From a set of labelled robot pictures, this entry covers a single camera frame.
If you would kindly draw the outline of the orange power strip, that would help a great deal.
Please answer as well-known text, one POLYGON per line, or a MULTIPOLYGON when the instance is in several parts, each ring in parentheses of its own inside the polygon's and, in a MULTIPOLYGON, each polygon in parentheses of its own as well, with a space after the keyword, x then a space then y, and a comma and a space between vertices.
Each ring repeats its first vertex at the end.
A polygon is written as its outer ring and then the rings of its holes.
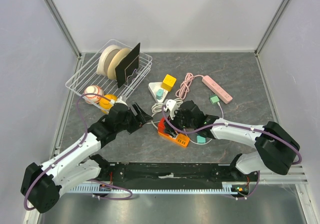
POLYGON ((186 148, 190 142, 190 138, 181 133, 177 134, 175 137, 170 136, 169 134, 158 132, 158 135, 162 138, 171 141, 174 144, 177 144, 183 148, 186 148))

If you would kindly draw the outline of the red cube plug adapter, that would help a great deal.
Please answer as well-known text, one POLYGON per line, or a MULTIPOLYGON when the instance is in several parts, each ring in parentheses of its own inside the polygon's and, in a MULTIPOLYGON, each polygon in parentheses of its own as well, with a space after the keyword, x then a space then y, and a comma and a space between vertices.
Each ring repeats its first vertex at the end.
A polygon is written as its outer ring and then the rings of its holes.
POLYGON ((165 129, 166 129, 166 127, 165 127, 165 119, 164 118, 162 118, 160 121, 159 121, 159 123, 158 123, 158 126, 157 126, 157 130, 158 130, 158 132, 159 133, 164 133, 164 131, 165 131, 165 129))

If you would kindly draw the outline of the teal plug adapter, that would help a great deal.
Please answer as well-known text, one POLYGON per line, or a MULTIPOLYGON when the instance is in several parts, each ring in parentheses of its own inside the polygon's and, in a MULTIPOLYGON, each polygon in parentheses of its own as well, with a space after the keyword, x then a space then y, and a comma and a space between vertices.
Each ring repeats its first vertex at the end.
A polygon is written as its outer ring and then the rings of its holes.
POLYGON ((197 139, 196 139, 196 144, 199 144, 199 145, 204 145, 206 144, 206 139, 200 135, 197 136, 197 139))
POLYGON ((164 89, 158 89, 158 91, 156 92, 156 99, 157 100, 161 100, 163 98, 164 95, 164 89))

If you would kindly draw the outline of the teal plug adapter front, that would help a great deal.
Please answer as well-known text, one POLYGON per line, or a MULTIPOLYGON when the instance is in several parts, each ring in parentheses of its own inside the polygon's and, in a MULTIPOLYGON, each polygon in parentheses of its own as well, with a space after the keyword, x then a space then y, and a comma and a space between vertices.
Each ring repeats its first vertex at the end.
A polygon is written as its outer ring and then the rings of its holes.
POLYGON ((163 98, 164 95, 164 89, 158 89, 158 91, 156 92, 156 99, 157 100, 161 100, 163 98))

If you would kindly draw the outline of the yellow cube plug adapter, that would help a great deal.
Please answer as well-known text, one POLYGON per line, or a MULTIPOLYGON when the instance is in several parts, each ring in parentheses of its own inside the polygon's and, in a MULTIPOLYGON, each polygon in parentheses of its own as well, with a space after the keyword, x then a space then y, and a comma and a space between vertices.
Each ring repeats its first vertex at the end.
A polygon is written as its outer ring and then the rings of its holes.
POLYGON ((175 85, 177 79, 169 74, 166 74, 165 78, 163 79, 161 83, 161 88, 170 92, 175 85))

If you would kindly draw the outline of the pink power strip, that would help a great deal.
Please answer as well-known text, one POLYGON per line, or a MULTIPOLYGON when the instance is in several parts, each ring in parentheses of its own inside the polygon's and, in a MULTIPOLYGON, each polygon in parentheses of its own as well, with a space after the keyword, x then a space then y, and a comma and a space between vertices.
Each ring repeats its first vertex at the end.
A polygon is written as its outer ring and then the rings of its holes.
POLYGON ((231 102, 232 96, 228 94, 217 82, 215 82, 210 76, 206 75, 202 77, 202 82, 213 91, 225 104, 231 102))

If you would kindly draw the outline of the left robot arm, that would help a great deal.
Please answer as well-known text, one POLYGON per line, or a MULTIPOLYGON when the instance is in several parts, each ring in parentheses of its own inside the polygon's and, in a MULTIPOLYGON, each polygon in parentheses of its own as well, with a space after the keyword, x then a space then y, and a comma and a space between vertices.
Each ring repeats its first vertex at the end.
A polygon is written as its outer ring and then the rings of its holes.
POLYGON ((108 162, 96 152, 114 141, 118 133, 133 133, 152 119, 136 103, 131 107, 115 103, 108 114, 85 127, 81 138, 69 148, 40 165, 29 164, 21 186, 25 210, 45 213, 63 194, 82 182, 106 180, 110 174, 108 162))

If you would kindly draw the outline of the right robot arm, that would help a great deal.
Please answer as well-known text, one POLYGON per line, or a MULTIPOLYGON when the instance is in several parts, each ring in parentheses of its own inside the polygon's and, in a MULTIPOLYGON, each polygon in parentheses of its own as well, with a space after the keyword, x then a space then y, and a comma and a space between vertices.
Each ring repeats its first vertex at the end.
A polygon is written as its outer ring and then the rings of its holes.
POLYGON ((300 145, 276 122, 266 125, 249 125, 206 115, 193 101, 180 106, 170 99, 161 108, 164 131, 171 137, 179 133, 197 134, 207 139, 229 140, 254 149, 249 154, 239 154, 229 168, 233 180, 242 180, 254 171, 270 170, 287 175, 293 165, 300 164, 300 145))

